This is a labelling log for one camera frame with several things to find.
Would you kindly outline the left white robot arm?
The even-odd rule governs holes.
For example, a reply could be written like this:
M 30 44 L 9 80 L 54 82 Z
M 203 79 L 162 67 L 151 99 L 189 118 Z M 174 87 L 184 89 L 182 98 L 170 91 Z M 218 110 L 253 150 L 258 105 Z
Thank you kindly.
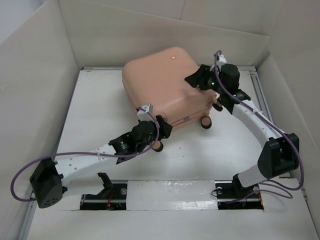
M 173 126 L 161 115 L 142 120 L 131 131 L 92 152 L 71 153 L 71 158 L 42 157 L 29 181 L 40 209 L 49 208 L 65 196 L 77 195 L 72 182 L 104 166 L 113 166 L 144 154 L 171 135 Z

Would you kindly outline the pink hard-shell suitcase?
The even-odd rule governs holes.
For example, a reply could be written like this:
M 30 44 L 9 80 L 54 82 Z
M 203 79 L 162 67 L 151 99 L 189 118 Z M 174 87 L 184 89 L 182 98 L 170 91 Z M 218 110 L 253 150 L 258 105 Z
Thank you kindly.
M 173 131 L 195 122 L 209 129 L 217 95 L 213 90 L 192 87 L 185 80 L 198 69 L 183 48 L 170 47 L 127 62 L 122 84 L 133 108 L 152 105 L 152 115 L 161 115 Z

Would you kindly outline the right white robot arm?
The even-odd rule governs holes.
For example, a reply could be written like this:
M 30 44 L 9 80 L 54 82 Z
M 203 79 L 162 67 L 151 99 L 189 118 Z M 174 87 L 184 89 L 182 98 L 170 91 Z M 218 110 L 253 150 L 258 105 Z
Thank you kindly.
M 202 64 L 185 81 L 193 88 L 218 93 L 218 104 L 213 107 L 217 111 L 227 109 L 251 131 L 262 147 L 257 163 L 233 176 L 229 190 L 236 199 L 243 198 L 257 184 L 299 167 L 298 136 L 285 133 L 263 116 L 250 96 L 239 88 L 240 72 L 235 65 L 209 67 Z

